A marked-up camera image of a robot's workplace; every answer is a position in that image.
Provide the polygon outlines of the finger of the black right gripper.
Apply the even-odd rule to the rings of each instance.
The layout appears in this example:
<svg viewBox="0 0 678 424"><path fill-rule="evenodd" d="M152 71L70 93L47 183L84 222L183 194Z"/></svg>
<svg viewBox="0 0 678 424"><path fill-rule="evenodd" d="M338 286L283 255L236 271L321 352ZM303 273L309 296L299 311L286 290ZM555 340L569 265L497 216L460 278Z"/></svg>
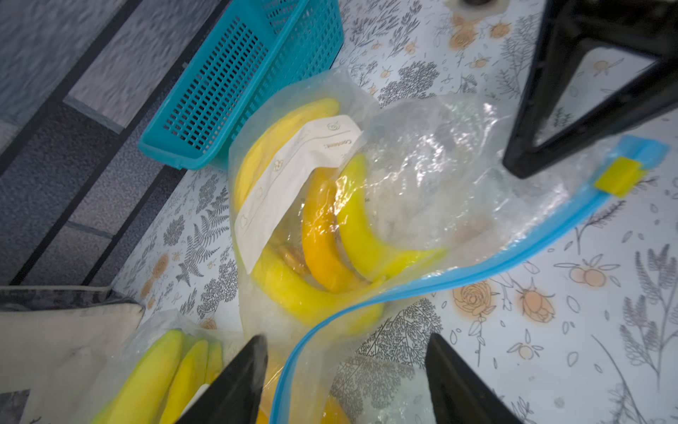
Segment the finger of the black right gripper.
<svg viewBox="0 0 678 424"><path fill-rule="evenodd" d="M675 1L548 1L503 165L529 178L676 108Z"/></svg>

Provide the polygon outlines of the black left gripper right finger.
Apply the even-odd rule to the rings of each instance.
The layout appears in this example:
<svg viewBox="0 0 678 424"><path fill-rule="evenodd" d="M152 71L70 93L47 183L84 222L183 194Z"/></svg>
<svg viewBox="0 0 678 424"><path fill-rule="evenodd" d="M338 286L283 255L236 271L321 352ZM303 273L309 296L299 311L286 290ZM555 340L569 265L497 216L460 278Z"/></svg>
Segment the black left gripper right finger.
<svg viewBox="0 0 678 424"><path fill-rule="evenodd" d="M514 413L437 333L429 337L425 367L436 423L520 424Z"/></svg>

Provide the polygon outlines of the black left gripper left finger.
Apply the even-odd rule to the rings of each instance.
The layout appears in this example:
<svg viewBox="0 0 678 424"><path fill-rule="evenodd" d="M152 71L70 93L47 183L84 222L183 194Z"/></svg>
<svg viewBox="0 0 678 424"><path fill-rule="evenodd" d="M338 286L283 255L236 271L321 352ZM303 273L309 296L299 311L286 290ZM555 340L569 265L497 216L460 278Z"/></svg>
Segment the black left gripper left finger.
<svg viewBox="0 0 678 424"><path fill-rule="evenodd" d="M251 338L178 423L255 423L268 365L263 335Z"/></svg>

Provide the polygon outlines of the clear zip-top bag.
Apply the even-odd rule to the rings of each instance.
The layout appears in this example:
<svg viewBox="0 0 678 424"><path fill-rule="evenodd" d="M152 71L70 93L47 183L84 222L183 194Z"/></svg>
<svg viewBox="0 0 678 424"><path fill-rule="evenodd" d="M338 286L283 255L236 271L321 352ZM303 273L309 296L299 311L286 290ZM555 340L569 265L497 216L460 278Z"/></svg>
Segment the clear zip-top bag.
<svg viewBox="0 0 678 424"><path fill-rule="evenodd" d="M327 97L340 102L339 113L305 124L236 211L236 176L257 139L289 112ZM467 314L488 316L493 294L482 291L483 280L519 265L610 197L626 194L668 152L659 141L611 136L518 178L503 165L514 121L510 106L464 94L404 99L381 109L347 72L336 70L278 91L245 122L229 148L231 231L244 328L265 336L281 355L268 362L271 422L331 416L341 383L348 384L349 398L368 399L376 417L403 410L411 394L427 398L434 415L425 356L429 337L443 335L413 329L413 301L451 290ZM308 327L263 293L251 273L270 246L317 284L302 250L312 174L327 168L338 178L358 154L367 159L365 204L373 233L393 247L446 254Z"/></svg>
<svg viewBox="0 0 678 424"><path fill-rule="evenodd" d="M178 310L153 314L87 389L73 423L175 423L245 344Z"/></svg>

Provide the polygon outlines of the large yellow banana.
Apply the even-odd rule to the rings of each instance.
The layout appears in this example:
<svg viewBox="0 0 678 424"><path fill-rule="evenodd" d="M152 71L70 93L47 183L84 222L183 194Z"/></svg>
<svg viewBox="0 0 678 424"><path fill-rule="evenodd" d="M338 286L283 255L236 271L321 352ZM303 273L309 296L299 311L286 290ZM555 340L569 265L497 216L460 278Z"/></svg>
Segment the large yellow banana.
<svg viewBox="0 0 678 424"><path fill-rule="evenodd" d="M340 109L341 104L337 99L323 98L298 107L267 129L247 152L238 170L233 194L235 210L241 210L252 190L251 186L261 177L282 146L305 124L321 118L331 118L337 115Z"/></svg>

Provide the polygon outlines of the yellow banana bunch left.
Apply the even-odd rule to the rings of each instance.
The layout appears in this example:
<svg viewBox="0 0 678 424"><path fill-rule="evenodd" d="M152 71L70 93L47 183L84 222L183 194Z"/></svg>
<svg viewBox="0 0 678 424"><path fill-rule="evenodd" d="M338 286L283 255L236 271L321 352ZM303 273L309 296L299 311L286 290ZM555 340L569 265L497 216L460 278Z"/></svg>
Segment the yellow banana bunch left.
<svg viewBox="0 0 678 424"><path fill-rule="evenodd" d="M224 369L222 343L166 331L135 365L93 423L175 423L204 385Z"/></svg>

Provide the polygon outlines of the bananas in right bag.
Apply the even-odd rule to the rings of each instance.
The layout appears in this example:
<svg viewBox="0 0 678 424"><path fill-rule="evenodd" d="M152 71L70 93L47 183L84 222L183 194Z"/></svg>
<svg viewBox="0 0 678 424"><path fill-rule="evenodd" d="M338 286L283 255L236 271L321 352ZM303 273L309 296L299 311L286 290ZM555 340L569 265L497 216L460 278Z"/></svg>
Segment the bananas in right bag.
<svg viewBox="0 0 678 424"><path fill-rule="evenodd" d="M311 327L404 271L445 256L443 248L408 250L386 243L370 226L365 204L367 159L355 155L338 178L321 168L312 174L302 217L302 250L316 285L310 285L267 246L251 276L284 311Z"/></svg>

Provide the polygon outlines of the beige canvas tote bag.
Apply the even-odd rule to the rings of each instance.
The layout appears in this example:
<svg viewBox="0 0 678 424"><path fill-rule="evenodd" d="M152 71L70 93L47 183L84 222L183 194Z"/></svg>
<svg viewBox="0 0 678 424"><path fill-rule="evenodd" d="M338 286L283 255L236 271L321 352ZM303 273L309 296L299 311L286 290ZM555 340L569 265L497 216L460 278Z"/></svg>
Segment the beige canvas tote bag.
<svg viewBox="0 0 678 424"><path fill-rule="evenodd" d="M1 421L70 422L143 314L106 288L2 288Z"/></svg>

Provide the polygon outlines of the teal plastic basket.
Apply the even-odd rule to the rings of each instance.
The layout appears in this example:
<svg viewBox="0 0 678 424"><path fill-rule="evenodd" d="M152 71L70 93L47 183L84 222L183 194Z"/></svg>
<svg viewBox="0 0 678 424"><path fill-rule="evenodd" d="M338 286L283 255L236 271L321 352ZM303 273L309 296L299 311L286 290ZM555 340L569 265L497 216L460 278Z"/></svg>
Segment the teal plastic basket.
<svg viewBox="0 0 678 424"><path fill-rule="evenodd" d="M245 122L279 90L330 69L344 43L336 1L234 1L139 140L178 170L227 169Z"/></svg>

